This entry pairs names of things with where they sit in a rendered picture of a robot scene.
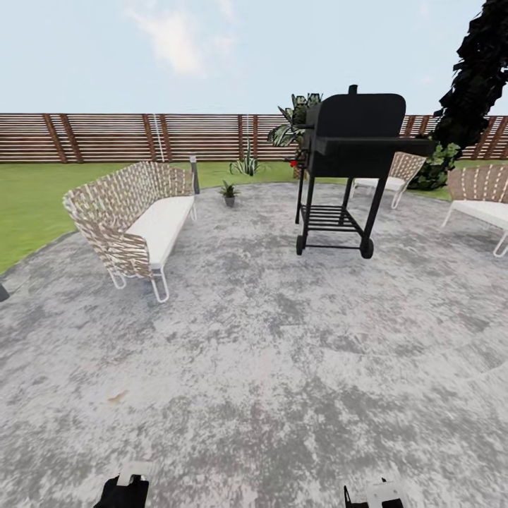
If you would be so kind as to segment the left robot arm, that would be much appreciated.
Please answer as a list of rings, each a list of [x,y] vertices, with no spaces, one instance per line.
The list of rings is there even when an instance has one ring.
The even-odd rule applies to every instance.
[[[101,501],[93,508],[145,508],[149,481],[134,478],[154,475],[157,462],[125,461],[117,478],[108,480]]]

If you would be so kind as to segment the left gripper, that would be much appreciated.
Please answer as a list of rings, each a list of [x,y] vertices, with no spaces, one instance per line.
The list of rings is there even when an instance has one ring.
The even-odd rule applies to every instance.
[[[105,483],[102,492],[101,501],[108,497],[119,497],[123,503],[123,508],[145,508],[149,481],[134,478],[133,482],[127,486],[117,485],[117,478],[108,480]]]

